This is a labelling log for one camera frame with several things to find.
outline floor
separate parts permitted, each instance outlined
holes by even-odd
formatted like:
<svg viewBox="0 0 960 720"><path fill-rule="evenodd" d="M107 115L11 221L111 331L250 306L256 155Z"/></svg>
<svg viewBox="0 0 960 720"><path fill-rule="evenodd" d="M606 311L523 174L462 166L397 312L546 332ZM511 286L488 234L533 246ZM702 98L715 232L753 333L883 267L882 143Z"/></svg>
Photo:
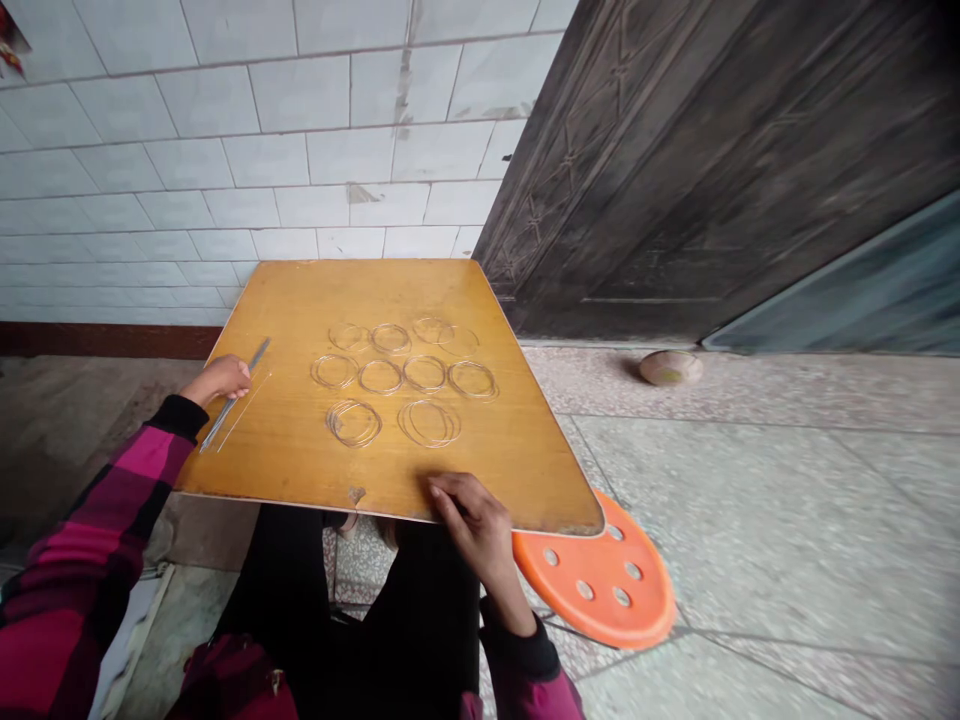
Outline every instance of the floor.
<svg viewBox="0 0 960 720"><path fill-rule="evenodd" d="M680 610L667 642L621 652L573 632L531 591L589 717L955 716L960 361L706 355L700 385L667 390L636 380L643 351L526 353L591 483L660 548ZM198 368L0 360L0 563L15 566ZM172 498L149 553L182 565L121 718L159 718L172 703L256 509ZM332 592L362 616L391 553L372 523L349 543L329 539ZM485 666L483 684L489 698Z"/></svg>

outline wooden door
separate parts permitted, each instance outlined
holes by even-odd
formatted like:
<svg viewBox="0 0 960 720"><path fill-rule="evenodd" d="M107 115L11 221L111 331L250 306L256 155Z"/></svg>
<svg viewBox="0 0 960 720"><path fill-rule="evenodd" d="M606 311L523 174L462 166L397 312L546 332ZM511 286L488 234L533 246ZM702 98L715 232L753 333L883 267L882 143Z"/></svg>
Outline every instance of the wooden door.
<svg viewBox="0 0 960 720"><path fill-rule="evenodd" d="M699 340L956 188L951 20L581 0L475 254L514 329Z"/></svg>

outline hand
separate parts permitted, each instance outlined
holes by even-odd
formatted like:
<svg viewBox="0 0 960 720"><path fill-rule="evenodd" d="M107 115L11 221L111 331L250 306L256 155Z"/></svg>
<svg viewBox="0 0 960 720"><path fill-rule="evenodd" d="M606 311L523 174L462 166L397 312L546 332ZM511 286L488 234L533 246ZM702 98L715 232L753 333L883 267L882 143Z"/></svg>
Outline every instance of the hand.
<svg viewBox="0 0 960 720"><path fill-rule="evenodd" d="M206 407L221 395L234 399L248 392L250 369L247 364L236 355L223 355L207 365L180 394L200 407Z"/></svg>
<svg viewBox="0 0 960 720"><path fill-rule="evenodd" d="M454 544L487 589L503 626L520 637L533 635L537 622L513 561L510 513L469 473L444 473L428 482Z"/></svg>

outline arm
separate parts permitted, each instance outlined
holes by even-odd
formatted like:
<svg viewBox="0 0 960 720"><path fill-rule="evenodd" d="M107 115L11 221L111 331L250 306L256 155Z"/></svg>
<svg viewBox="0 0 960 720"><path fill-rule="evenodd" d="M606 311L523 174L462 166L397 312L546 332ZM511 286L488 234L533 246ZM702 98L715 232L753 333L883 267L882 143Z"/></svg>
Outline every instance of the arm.
<svg viewBox="0 0 960 720"><path fill-rule="evenodd" d="M498 716L583 718L580 695L520 587L507 509L473 475L431 478L430 493L464 560L487 589L480 601L480 640Z"/></svg>
<svg viewBox="0 0 960 720"><path fill-rule="evenodd" d="M243 394L245 368L236 357L218 358L180 395L164 400L4 586L0 715L89 712L100 661L140 578L153 525L209 419L200 405Z"/></svg>

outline orange stool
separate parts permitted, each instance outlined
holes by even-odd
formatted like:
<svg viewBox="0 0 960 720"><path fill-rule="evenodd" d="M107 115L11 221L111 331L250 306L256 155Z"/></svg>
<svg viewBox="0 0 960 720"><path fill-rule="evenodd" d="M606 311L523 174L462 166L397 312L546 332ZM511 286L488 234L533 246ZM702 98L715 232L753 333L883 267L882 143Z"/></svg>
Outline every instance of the orange stool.
<svg viewBox="0 0 960 720"><path fill-rule="evenodd" d="M515 532L514 558L537 594L575 630L613 647L653 647L676 620L667 568L633 518L594 492L607 519L603 535Z"/></svg>

